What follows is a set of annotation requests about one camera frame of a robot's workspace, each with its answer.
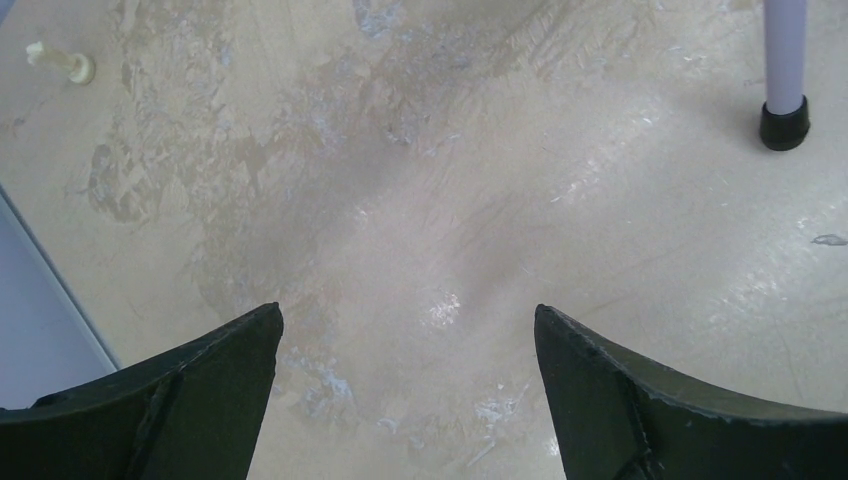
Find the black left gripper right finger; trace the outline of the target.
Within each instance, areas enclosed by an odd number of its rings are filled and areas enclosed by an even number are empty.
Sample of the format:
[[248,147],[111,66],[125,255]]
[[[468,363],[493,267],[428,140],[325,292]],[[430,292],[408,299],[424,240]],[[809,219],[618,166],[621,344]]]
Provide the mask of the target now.
[[535,311],[536,357],[570,479],[843,479],[847,418],[727,390]]

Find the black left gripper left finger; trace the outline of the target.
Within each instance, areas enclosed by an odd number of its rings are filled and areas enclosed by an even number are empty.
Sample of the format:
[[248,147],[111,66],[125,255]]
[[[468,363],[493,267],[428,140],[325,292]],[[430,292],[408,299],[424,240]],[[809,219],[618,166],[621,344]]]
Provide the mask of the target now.
[[5,479],[244,479],[284,331],[267,303],[100,379],[1,413]]

